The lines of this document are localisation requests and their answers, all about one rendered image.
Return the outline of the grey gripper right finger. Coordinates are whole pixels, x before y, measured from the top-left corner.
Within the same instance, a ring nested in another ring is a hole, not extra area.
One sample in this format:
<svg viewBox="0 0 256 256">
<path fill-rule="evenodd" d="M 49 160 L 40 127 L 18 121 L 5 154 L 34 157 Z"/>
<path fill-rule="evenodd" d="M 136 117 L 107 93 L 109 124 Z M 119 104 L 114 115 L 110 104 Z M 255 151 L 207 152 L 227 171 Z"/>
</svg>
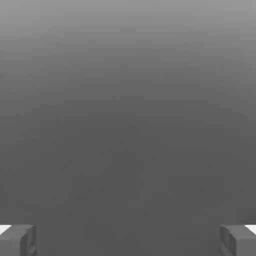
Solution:
<svg viewBox="0 0 256 256">
<path fill-rule="evenodd" d="M 256 224 L 221 225 L 220 256 L 256 256 Z"/>
</svg>

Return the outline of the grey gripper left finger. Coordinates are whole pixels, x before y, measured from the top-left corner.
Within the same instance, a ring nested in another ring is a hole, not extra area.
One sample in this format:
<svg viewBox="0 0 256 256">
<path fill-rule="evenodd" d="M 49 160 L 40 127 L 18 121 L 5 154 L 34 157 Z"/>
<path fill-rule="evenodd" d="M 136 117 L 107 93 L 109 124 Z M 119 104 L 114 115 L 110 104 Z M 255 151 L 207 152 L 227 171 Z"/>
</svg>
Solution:
<svg viewBox="0 0 256 256">
<path fill-rule="evenodd" d="M 0 224 L 0 256 L 38 256 L 37 226 Z"/>
</svg>

